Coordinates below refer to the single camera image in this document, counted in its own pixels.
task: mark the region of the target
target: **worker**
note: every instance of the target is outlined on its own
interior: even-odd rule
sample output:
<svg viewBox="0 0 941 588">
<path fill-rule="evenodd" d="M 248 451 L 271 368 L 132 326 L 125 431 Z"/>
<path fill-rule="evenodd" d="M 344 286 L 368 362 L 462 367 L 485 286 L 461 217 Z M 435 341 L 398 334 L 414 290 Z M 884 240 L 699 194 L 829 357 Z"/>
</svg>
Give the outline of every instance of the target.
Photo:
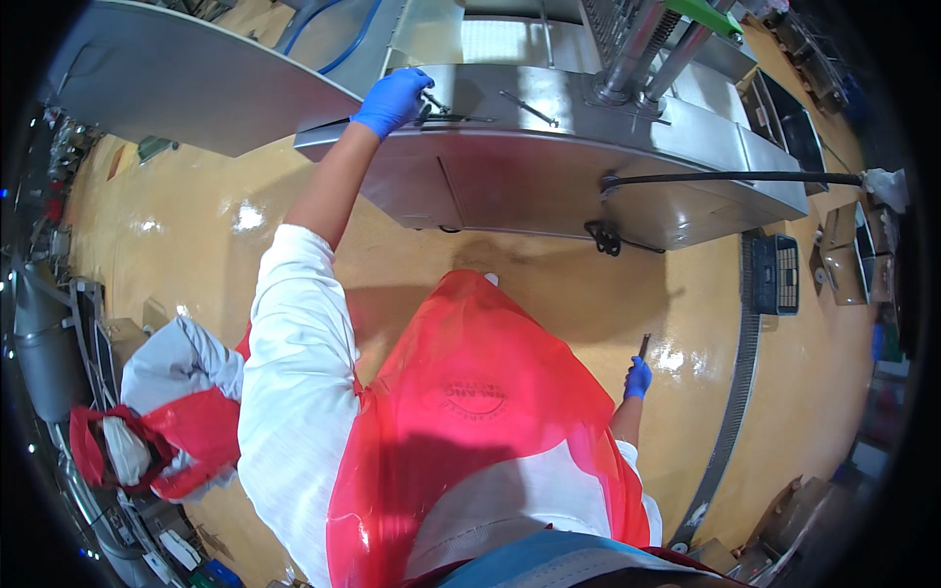
<svg viewBox="0 0 941 588">
<path fill-rule="evenodd" d="M 174 503 L 226 486 L 239 459 L 239 401 L 248 334 L 233 351 L 177 316 L 124 365 L 120 402 L 79 406 L 69 428 L 72 456 L 89 485 L 146 491 Z"/>
<path fill-rule="evenodd" d="M 419 69 L 374 85 L 262 257 L 242 487 L 315 586 L 563 588 L 604 585 L 604 575 L 633 573 L 625 568 L 698 578 L 638 549 L 662 539 L 635 466 L 652 377 L 640 358 L 614 411 L 498 280 L 458 270 L 375 380 L 364 388 L 355 377 L 334 251 L 376 151 L 433 85 Z"/>
</svg>

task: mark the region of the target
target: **red apron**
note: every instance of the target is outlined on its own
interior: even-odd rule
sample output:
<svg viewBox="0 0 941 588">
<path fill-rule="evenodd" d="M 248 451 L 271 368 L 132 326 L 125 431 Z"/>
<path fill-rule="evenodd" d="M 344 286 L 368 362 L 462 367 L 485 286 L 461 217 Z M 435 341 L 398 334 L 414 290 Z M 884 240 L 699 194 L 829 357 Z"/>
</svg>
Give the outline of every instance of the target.
<svg viewBox="0 0 941 588">
<path fill-rule="evenodd" d="M 235 351 L 248 359 L 248 325 L 245 337 Z M 213 386 L 167 403 L 140 418 L 151 431 L 159 433 L 175 450 L 192 455 L 197 463 L 177 473 L 151 481 L 153 492 L 165 501 L 181 500 L 209 482 L 224 468 L 234 468 L 241 456 L 238 449 L 240 405 Z"/>
<path fill-rule="evenodd" d="M 332 584 L 401 580 L 447 489 L 563 440 L 598 478 L 612 538 L 648 545 L 640 480 L 608 428 L 614 402 L 565 343 L 476 272 L 441 279 L 359 398 L 327 513 Z"/>
</svg>

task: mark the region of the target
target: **gloved hand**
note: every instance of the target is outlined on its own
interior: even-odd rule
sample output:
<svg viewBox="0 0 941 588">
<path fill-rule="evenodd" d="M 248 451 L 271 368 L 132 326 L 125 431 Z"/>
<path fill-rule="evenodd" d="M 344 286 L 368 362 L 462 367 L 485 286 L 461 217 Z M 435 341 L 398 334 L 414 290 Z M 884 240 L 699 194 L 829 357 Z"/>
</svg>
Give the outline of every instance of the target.
<svg viewBox="0 0 941 588">
<path fill-rule="evenodd" d="M 435 80 L 418 68 L 396 70 L 375 83 L 350 120 L 366 125 L 385 140 L 389 133 L 418 116 L 418 96 Z"/>
<path fill-rule="evenodd" d="M 634 365 L 628 369 L 628 377 L 624 380 L 624 398 L 628 396 L 638 396 L 644 398 L 646 391 L 650 388 L 650 381 L 653 379 L 653 372 L 646 361 L 634 356 L 631 358 Z"/>
</svg>

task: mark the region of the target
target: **drain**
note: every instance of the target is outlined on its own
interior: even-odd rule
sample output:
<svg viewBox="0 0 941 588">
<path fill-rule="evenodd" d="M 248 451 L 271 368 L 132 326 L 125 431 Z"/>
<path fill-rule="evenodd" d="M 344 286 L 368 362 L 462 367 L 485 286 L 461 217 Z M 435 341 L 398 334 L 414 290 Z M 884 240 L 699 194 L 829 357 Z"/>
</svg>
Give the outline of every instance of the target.
<svg viewBox="0 0 941 588">
<path fill-rule="evenodd" d="M 752 395 L 752 385 L 755 382 L 755 368 L 758 365 L 758 341 L 761 337 L 761 315 L 752 307 L 752 239 L 759 237 L 756 230 L 742 233 L 740 237 L 740 291 L 742 300 L 742 318 L 739 323 L 739 349 L 735 354 L 735 367 L 732 371 L 732 383 L 728 392 L 726 413 L 722 417 L 722 426 L 719 436 L 712 448 L 712 456 L 706 471 L 699 482 L 699 487 L 693 496 L 686 515 L 680 523 L 670 546 L 677 548 L 688 547 L 693 541 L 696 529 L 702 524 L 706 512 L 712 504 L 715 492 L 726 475 L 728 462 L 735 450 L 735 442 L 742 429 L 742 420 L 745 409 Z"/>
</svg>

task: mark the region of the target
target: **floor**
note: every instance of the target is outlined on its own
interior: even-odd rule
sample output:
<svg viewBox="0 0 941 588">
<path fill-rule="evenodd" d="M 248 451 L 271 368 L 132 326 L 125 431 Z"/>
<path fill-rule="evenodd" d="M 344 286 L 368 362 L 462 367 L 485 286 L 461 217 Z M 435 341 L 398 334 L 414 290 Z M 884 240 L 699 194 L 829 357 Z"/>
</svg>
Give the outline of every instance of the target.
<svg viewBox="0 0 941 588">
<path fill-rule="evenodd" d="M 290 16 L 281 4 L 242 0 L 218 24 L 241 34 L 254 30 L 271 46 Z M 771 36 L 746 27 L 745 37 L 760 67 L 811 105 Z M 850 171 L 860 170 L 845 120 L 813 108 L 811 114 Z M 109 316 L 159 326 L 188 314 L 235 345 L 259 259 L 315 168 L 292 143 L 286 137 L 237 159 L 183 145 L 141 166 L 135 145 L 104 138 L 83 164 L 67 210 L 74 273 L 105 285 Z M 843 170 L 826 157 L 828 169 Z M 796 237 L 807 259 L 820 219 L 857 197 L 835 186 L 811 198 L 807 218 L 769 229 Z M 638 466 L 669 538 L 709 462 L 725 410 L 739 326 L 738 237 L 663 256 L 625 248 L 612 259 L 582 241 L 406 230 L 359 199 L 336 273 L 347 290 L 363 383 L 437 280 L 461 267 L 496 272 L 501 288 L 569 343 L 615 399 L 630 356 L 645 332 L 654 333 L 648 352 L 654 384 Z M 836 307 L 825 290 L 818 298 L 806 265 L 800 280 L 800 313 L 766 323 L 742 434 L 698 541 L 742 544 L 784 485 L 802 474 L 829 477 L 852 443 L 870 374 L 874 311 Z M 238 483 L 213 490 L 187 512 L 210 552 L 249 588 L 300 576 Z"/>
</svg>

